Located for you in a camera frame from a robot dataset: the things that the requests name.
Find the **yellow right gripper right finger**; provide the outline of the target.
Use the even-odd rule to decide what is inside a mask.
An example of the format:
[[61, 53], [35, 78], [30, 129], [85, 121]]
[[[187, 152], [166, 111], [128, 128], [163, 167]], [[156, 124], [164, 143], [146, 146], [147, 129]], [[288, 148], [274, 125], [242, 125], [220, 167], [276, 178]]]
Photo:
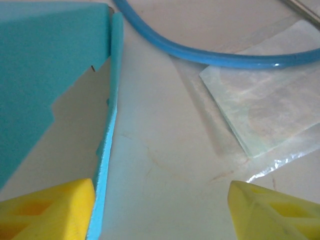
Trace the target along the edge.
[[233, 180], [228, 207], [237, 240], [320, 240], [320, 204]]

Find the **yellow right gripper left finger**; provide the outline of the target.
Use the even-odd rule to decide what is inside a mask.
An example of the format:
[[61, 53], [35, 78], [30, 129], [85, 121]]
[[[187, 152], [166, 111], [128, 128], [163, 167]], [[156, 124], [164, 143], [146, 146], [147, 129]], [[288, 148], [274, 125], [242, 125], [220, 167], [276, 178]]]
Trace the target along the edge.
[[0, 201], [0, 240], [85, 240], [95, 198], [82, 178]]

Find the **white and blue paper box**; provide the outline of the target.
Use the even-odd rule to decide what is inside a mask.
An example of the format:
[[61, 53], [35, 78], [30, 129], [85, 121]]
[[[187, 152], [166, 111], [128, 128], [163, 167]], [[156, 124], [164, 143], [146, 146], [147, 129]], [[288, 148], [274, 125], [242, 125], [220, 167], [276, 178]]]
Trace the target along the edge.
[[0, 0], [0, 189], [53, 123], [53, 102], [89, 67], [111, 60], [86, 240], [102, 232], [123, 50], [124, 17], [106, 3]]

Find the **clear plastic packet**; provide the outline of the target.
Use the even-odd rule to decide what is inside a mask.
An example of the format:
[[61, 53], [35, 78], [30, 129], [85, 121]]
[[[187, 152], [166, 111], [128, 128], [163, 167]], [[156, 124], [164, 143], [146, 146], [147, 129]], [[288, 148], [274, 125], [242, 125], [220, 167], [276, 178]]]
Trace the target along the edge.
[[320, 60], [279, 69], [174, 63], [213, 141], [209, 185], [251, 182], [320, 153]]

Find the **blue tube stethoscope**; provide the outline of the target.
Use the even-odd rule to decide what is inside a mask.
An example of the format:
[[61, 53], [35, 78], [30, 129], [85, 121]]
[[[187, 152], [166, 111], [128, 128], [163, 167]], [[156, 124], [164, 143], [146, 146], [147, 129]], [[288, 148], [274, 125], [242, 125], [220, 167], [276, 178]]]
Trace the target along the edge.
[[173, 42], [154, 31], [134, 11], [127, 0], [113, 0], [131, 26], [159, 50], [187, 61], [237, 69], [276, 69], [320, 61], [320, 48], [281, 55], [243, 55], [206, 51]]

